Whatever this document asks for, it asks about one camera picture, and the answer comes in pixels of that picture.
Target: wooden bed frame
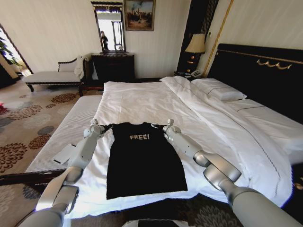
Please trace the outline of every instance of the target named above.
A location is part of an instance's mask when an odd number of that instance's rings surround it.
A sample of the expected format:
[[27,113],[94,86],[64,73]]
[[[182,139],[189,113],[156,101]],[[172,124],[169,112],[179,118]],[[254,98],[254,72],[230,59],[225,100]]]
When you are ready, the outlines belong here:
[[[245,93],[249,99],[303,123],[299,106],[302,96],[301,59],[302,50],[220,44],[208,77],[216,78]],[[0,185],[23,183],[42,192],[45,184],[63,171],[2,175]]]

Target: table lamp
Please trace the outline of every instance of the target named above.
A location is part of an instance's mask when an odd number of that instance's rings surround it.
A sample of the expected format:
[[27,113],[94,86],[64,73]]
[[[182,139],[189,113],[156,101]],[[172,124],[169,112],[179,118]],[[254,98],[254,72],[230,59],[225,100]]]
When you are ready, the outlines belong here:
[[190,66],[190,69],[186,70],[187,72],[191,72],[191,70],[196,69],[196,66],[199,62],[200,54],[205,53],[204,41],[205,34],[193,35],[188,47],[185,50],[185,52],[193,53],[193,55],[190,57],[190,61],[187,61]]

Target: wall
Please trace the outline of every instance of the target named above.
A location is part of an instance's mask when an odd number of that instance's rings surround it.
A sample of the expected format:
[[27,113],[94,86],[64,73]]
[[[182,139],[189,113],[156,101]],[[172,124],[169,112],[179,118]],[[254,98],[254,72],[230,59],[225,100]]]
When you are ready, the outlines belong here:
[[33,72],[101,51],[88,0],[0,0],[0,21]]
[[[204,70],[230,0],[219,0],[206,39],[206,53],[198,67]],[[218,43],[303,49],[302,0],[234,0]],[[214,54],[206,72],[209,71]]]
[[154,31],[126,31],[126,50],[135,53],[136,75],[174,75],[189,7],[190,0],[157,0]]
[[[89,0],[0,0],[0,5],[1,24],[33,72],[57,70],[58,61],[101,51]],[[154,31],[126,31],[137,77],[173,75],[189,6],[190,0],[157,0]]]

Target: mirror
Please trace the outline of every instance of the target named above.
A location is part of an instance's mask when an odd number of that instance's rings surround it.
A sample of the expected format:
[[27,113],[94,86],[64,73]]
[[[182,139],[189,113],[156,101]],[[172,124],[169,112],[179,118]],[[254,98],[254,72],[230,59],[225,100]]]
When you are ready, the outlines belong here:
[[121,2],[91,2],[103,52],[125,52]]

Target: mirror frame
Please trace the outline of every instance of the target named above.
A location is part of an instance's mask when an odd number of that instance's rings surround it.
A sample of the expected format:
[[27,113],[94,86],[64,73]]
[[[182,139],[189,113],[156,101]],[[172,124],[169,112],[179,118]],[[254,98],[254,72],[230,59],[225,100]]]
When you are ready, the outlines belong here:
[[[124,20],[123,20],[123,3],[122,2],[111,2],[111,1],[91,1],[91,4],[93,6],[94,9],[94,13],[95,13],[95,18],[96,18],[96,24],[97,24],[97,28],[98,28],[98,33],[99,33],[99,39],[100,39],[100,43],[101,43],[101,47],[102,47],[102,52],[126,52],[126,45],[125,45],[125,28],[124,28]],[[98,5],[111,5],[111,6],[115,6],[115,7],[120,7],[120,16],[121,16],[121,22],[122,22],[122,29],[123,29],[123,46],[124,46],[124,50],[119,51],[119,50],[105,50],[104,46],[103,46],[103,41],[102,41],[102,35],[101,35],[101,31],[100,31],[100,27],[99,27],[99,22],[98,22],[98,16],[97,16],[97,11],[96,11],[96,7]]]

